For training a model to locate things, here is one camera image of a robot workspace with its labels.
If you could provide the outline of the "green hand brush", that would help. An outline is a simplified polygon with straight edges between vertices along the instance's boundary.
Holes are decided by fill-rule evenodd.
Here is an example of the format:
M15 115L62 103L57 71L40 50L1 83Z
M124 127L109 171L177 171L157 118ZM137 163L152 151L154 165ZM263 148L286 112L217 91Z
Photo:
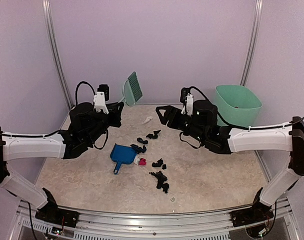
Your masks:
M122 97L118 102L124 103L130 107L135 106L143 97L142 89L140 87L136 72L133 72L127 78L127 80L124 82L121 92Z

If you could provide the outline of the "blue plastic dustpan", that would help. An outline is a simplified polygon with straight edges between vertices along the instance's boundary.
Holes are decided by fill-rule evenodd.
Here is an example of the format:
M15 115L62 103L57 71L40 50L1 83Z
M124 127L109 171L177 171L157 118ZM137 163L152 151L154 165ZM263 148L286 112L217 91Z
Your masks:
M132 147L115 144L110 154L111 160L116 164L113 173L117 175L122 164L132 164L136 155Z

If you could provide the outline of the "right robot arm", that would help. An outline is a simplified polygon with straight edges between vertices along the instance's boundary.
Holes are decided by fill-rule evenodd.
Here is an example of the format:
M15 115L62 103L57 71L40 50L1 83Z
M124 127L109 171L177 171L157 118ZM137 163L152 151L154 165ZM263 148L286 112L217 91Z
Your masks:
M255 151L265 161L276 158L279 167L247 211L252 222L265 216L267 209L304 177L304 122L300 117L280 125L219 126L218 109L208 100L185 103L183 109L171 105L158 106L156 113L161 124L192 137L200 147L213 153L230 155Z

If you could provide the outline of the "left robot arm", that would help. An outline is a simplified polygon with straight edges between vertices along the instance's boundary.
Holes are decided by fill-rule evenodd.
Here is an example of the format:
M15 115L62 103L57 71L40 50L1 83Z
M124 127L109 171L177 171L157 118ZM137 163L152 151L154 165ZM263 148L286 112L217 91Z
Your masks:
M26 158L76 159L90 148L109 127L121 127L124 104L110 103L107 113L96 111L94 104L82 102L70 112L67 130L57 130L42 135L20 135L3 132L0 127L0 188L18 196L36 207L49 221L55 223L62 217L51 192L38 188L6 163Z

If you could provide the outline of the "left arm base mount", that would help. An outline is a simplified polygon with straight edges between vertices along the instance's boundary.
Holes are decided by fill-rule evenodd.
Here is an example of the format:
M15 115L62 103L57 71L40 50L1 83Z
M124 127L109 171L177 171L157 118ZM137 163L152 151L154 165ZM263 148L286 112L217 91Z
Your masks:
M79 212L61 209L57 205L47 203L44 207L37 210L35 218L62 227L75 228L79 218Z

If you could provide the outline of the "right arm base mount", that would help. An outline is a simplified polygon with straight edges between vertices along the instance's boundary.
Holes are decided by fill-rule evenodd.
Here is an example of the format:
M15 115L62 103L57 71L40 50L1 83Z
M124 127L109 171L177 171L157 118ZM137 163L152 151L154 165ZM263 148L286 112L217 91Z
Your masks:
M270 206L254 206L241 210L234 210L230 213L233 227L241 227L272 219L274 213Z

